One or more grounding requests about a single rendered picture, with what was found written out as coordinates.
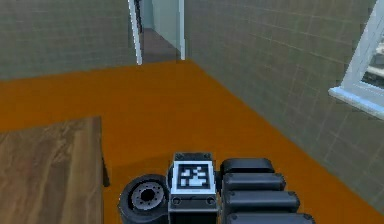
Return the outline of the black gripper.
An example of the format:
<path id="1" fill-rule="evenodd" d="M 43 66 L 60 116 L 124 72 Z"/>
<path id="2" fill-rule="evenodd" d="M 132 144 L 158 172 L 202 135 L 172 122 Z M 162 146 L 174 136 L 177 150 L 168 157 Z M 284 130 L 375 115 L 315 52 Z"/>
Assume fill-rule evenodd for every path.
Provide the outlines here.
<path id="1" fill-rule="evenodd" d="M 122 224 L 167 224 L 168 189 L 166 178 L 146 174 L 129 182 L 119 196 Z"/>

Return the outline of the brown wooden table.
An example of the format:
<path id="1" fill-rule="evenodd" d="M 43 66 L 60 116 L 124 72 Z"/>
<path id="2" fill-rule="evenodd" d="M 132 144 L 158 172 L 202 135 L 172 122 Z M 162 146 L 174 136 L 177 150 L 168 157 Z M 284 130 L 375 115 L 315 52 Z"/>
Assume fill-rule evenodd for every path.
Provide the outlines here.
<path id="1" fill-rule="evenodd" d="M 101 119 L 0 131 L 0 224 L 104 224 Z"/>

